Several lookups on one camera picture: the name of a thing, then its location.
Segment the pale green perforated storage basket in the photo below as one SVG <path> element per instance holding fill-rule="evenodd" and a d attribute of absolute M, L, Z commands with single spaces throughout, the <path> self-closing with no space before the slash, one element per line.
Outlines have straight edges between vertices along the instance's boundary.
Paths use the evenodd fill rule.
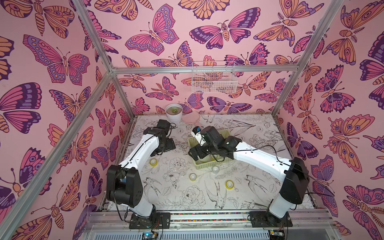
<path fill-rule="evenodd" d="M 189 151 L 188 155 L 193 159 L 195 168 L 197 170 L 213 167 L 219 163 L 225 163 L 231 161 L 232 159 L 228 156 L 221 156 L 219 154 L 213 154 L 210 149 L 203 147 L 203 142 L 205 141 L 203 137 L 198 137 L 196 139 L 196 134 L 201 131 L 201 127 L 194 127 L 192 130 L 192 137 L 188 138 Z"/>

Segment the small clear tape roll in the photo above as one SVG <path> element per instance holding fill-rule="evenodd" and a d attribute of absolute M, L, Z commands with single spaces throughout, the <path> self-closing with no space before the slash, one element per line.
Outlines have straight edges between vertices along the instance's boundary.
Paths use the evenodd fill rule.
<path fill-rule="evenodd" d="M 213 172 L 214 174 L 218 174 L 219 171 L 220 171 L 219 167 L 217 167 L 217 166 L 212 167 L 212 172 Z"/>

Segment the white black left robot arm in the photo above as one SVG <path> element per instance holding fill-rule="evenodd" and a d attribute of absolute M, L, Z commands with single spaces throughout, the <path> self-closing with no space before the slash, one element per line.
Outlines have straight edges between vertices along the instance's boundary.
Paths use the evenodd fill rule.
<path fill-rule="evenodd" d="M 172 124 L 159 120 L 155 127 L 144 130 L 134 150 L 117 166 L 107 171 L 107 200 L 116 206 L 123 205 L 140 218 L 150 218 L 156 210 L 146 200 L 140 171 L 150 157 L 174 150 L 175 143 L 169 138 Z"/>

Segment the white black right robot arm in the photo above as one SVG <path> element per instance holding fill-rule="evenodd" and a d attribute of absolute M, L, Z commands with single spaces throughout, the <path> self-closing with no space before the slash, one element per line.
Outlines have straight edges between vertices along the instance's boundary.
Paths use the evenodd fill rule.
<path fill-rule="evenodd" d="M 252 165 L 282 182 L 279 193 L 267 208 L 268 215 L 281 220 L 292 207 L 302 204 L 310 183 L 309 171 L 302 159 L 279 158 L 276 151 L 272 155 L 237 137 L 224 138 L 212 126 L 204 129 L 195 127 L 191 134 L 198 142 L 189 150 L 189 156 L 194 161 L 207 155 L 219 155 L 223 159 Z"/>

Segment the white pot with plant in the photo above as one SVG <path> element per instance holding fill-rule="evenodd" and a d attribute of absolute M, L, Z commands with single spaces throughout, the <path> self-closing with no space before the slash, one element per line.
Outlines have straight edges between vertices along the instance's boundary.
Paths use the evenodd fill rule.
<path fill-rule="evenodd" d="M 179 123 L 182 120 L 183 108 L 180 104 L 170 104 L 165 108 L 170 123 Z"/>

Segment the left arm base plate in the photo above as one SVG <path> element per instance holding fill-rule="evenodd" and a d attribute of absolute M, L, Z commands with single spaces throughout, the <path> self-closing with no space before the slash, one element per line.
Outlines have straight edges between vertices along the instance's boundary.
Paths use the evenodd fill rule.
<path fill-rule="evenodd" d="M 130 230 L 144 230 L 144 229 L 155 229 L 159 228 L 160 230 L 169 229 L 171 223 L 171 213 L 162 213 L 156 212 L 150 217 L 138 217 L 135 214 L 132 214 L 129 223 Z"/>

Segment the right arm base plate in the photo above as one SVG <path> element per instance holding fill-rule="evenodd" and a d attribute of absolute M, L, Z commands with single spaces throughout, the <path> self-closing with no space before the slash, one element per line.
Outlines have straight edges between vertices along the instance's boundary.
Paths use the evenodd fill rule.
<path fill-rule="evenodd" d="M 293 223 L 288 212 L 280 219 L 267 211 L 251 211 L 248 220 L 253 228 L 292 227 Z"/>

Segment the aluminium front rail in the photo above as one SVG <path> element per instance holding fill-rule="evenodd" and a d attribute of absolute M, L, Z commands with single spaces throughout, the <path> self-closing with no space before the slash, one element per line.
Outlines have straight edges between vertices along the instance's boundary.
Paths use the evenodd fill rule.
<path fill-rule="evenodd" d="M 116 212 L 90 215 L 82 240 L 341 240 L 326 210 L 298 209 L 274 227 L 256 217 L 262 210 L 171 211 L 164 226 L 134 230 Z"/>

